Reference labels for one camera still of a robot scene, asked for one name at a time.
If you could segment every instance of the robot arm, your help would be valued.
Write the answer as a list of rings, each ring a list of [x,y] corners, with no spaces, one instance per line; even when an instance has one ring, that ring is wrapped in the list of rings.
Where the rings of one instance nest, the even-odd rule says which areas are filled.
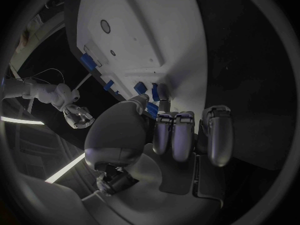
[[[6,79],[4,83],[4,98],[23,97],[36,98],[45,104],[52,104],[57,110],[63,112],[67,123],[74,129],[87,128],[95,119],[89,114],[86,107],[73,104],[80,98],[78,90],[71,89],[64,83],[58,85],[39,84],[32,79],[24,81]]]

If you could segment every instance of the light strip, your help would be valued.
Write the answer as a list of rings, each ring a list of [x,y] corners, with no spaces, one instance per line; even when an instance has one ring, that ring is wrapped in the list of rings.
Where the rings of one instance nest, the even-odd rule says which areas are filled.
[[[30,121],[30,120],[21,120],[10,117],[1,116],[1,120],[4,122],[16,123],[16,124],[39,124],[44,125],[41,121]]]
[[[84,153],[81,154],[75,160],[70,162],[67,166],[65,166],[64,168],[59,170],[53,176],[49,177],[45,182],[53,184],[57,179],[59,179],[62,175],[64,175],[67,171],[69,171],[72,167],[74,167],[77,163],[79,163],[84,157],[85,157],[85,154]]]

